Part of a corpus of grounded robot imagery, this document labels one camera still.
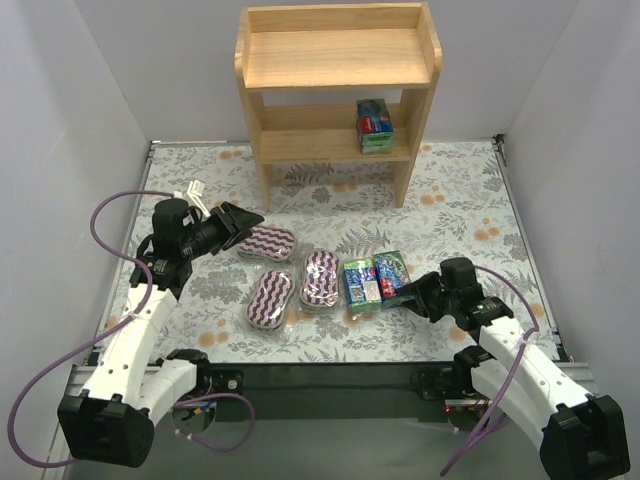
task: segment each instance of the box on shelf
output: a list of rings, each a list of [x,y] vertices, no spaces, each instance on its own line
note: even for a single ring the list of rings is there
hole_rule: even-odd
[[[358,100],[358,138],[363,154],[391,153],[393,126],[383,99]]]

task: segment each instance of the packaged snack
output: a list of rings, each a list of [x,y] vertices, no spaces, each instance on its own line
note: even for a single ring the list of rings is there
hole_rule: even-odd
[[[338,267],[340,259],[327,250],[316,250],[304,259],[300,300],[307,307],[328,309],[338,303]]]
[[[373,261],[378,273],[378,283],[382,294],[382,308],[389,308],[400,305],[409,297],[399,297],[396,290],[411,283],[409,271],[402,260],[402,255],[398,250],[392,252],[377,253],[373,256]]]
[[[262,330],[278,328],[293,290],[293,277],[289,273],[275,270],[263,273],[247,305],[249,323]]]
[[[389,153],[394,134],[387,104],[383,99],[358,100],[358,138],[362,153]]]
[[[242,257],[284,262],[295,250],[296,237],[289,230],[257,226],[251,229],[251,233],[237,246],[238,255]]]
[[[351,313],[371,312],[382,304],[376,269],[370,258],[344,265],[345,290]]]

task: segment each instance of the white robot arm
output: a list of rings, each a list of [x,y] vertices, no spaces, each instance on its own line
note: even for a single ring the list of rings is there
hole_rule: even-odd
[[[142,241],[136,254],[151,270],[151,296],[144,309],[114,334],[80,394],[64,396],[58,406],[58,419],[75,458],[140,466],[151,449],[155,426],[166,412],[185,394],[205,394],[210,389],[199,375],[199,367],[208,364],[207,356],[197,350],[172,352],[143,383],[158,334],[191,276],[192,260],[227,250],[264,221],[226,202],[205,212],[202,187],[200,182],[190,184],[189,201],[176,194],[156,204],[153,234]],[[142,301],[146,282],[136,266],[125,317]]]
[[[467,258],[440,264],[399,294],[403,306],[437,322],[452,315],[477,345],[454,357],[450,385],[499,400],[500,408],[529,437],[555,479],[604,479],[630,469],[624,419],[608,395],[595,397],[567,377],[534,344],[524,346],[504,396],[499,391],[517,361],[525,332],[502,300],[485,297]]]

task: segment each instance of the wooden shelf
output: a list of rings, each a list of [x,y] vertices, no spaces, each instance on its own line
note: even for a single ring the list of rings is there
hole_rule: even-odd
[[[250,92],[429,85],[415,28],[254,33],[249,52]]]
[[[411,150],[403,128],[396,129],[393,151],[363,155],[354,128],[313,130],[266,130],[263,132],[259,162],[394,162],[408,161]]]
[[[411,158],[407,132],[402,125],[399,104],[389,104],[395,133],[393,151],[363,155],[356,124],[356,106],[295,105],[265,107],[262,140],[258,154],[261,164],[286,162],[393,162]]]
[[[393,162],[396,205],[404,202],[442,51],[424,3],[264,7],[243,10],[235,70],[269,208],[271,167],[292,162]],[[356,106],[265,106],[263,92],[402,89],[389,105],[391,153],[363,155]]]

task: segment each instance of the floral pattern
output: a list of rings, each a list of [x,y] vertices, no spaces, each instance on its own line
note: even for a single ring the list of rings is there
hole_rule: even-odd
[[[395,208],[390,168],[383,163],[284,165],[274,169],[271,212],[262,208],[251,149],[246,146],[159,146],[146,187],[184,191],[206,184],[204,203],[230,201],[264,214],[266,225],[298,238],[299,255],[285,265],[299,274],[301,255],[327,248],[347,260],[400,250],[413,278],[451,257],[466,256],[507,276],[539,317],[535,342],[557,351],[504,181],[489,142],[423,145],[403,208]],[[144,197],[128,251],[151,231],[158,201]],[[404,309],[352,318],[344,304],[310,314],[293,301],[278,332],[256,332],[244,318],[252,284],[268,263],[234,249],[194,262],[180,302],[164,325],[152,358],[198,348],[214,362],[442,361],[472,341],[452,318],[429,323]],[[123,265],[110,324],[122,315],[132,266]],[[487,294],[503,298],[526,329],[526,310],[499,280],[479,275]]]

